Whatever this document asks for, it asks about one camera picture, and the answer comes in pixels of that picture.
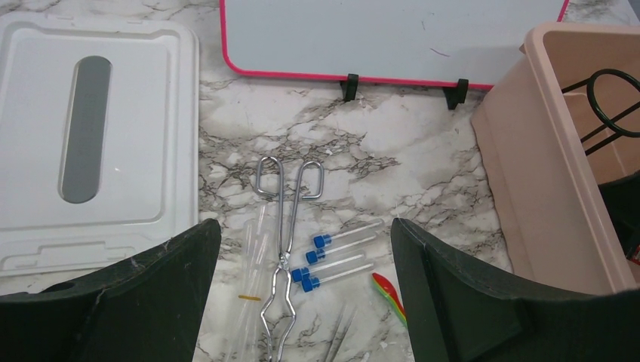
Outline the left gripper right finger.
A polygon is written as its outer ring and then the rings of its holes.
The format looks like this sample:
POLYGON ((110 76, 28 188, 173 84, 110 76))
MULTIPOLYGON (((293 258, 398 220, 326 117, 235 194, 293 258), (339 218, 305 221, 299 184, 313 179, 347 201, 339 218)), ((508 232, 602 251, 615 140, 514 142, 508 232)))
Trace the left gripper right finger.
POLYGON ((509 273, 408 219, 390 230, 417 361, 637 361, 639 292, 572 292, 509 273))

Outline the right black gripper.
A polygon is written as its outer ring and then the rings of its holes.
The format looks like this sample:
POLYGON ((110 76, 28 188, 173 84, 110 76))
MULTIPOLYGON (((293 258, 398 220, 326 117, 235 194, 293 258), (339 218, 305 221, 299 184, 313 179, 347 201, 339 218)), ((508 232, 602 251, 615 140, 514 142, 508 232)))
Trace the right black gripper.
POLYGON ((639 172, 598 186, 625 257, 639 264, 639 172))

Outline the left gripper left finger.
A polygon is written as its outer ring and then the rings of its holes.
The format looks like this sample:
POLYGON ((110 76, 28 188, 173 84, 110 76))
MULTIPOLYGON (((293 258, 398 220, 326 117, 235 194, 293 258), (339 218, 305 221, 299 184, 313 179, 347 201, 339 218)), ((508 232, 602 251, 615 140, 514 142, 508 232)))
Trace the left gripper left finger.
POLYGON ((39 293, 1 297, 3 361, 191 361, 221 245, 206 219, 39 293))

